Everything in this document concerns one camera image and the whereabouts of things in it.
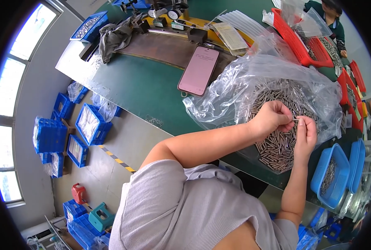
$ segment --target smartphone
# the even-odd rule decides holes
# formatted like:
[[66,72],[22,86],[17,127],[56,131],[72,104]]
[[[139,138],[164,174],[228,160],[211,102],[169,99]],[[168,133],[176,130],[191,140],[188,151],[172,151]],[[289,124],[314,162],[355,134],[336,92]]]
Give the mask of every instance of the smartphone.
[[198,46],[177,85],[178,90],[203,96],[215,69],[219,51]]

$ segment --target person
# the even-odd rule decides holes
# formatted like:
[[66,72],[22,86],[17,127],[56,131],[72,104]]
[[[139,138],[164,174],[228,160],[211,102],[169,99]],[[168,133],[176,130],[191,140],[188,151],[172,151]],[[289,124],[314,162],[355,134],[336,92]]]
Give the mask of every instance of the person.
[[336,39],[337,49],[342,57],[347,58],[347,50],[345,48],[345,33],[344,27],[339,21],[339,17],[342,14],[342,8],[335,2],[335,0],[322,0],[322,3],[315,1],[309,1],[305,3],[305,12],[308,12],[310,8],[314,8],[315,11],[323,17],[326,21],[330,30],[333,34],[330,36],[331,39]]
[[296,126],[280,101],[264,103],[248,123],[183,134],[150,151],[123,184],[109,249],[296,249],[305,207],[313,119],[298,116],[294,165],[271,220],[233,173],[204,164]]

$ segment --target gray t-shirt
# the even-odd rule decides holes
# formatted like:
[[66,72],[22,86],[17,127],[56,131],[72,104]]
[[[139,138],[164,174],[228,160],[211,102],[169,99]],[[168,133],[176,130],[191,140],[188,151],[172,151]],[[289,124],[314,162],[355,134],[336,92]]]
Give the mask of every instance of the gray t-shirt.
[[175,160],[158,160],[123,184],[109,249],[212,249],[247,220],[262,250],[296,249],[295,225],[271,220],[233,173],[212,164],[184,169]]

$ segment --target gray cloth rag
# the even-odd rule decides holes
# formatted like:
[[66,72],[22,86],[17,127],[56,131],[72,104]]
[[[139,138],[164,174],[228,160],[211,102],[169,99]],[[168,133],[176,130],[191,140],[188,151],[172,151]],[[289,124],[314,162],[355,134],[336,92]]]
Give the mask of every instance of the gray cloth rag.
[[130,43],[133,29],[129,27],[129,24],[132,18],[129,17],[118,25],[106,24],[99,30],[101,34],[99,54],[103,63],[108,63],[113,52],[126,47]]

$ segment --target worker in dark uniform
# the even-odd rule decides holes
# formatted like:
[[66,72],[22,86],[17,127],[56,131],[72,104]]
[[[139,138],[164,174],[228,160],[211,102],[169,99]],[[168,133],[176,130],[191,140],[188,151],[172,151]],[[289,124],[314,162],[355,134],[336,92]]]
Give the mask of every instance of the worker in dark uniform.
[[324,21],[326,21],[330,30],[333,32],[330,38],[336,39],[337,48],[340,51],[341,56],[347,58],[344,27],[339,21],[339,17],[342,14],[341,7],[335,2],[335,0],[322,0],[322,4],[315,1],[305,3],[304,11],[308,12],[310,8],[313,8],[324,19]]

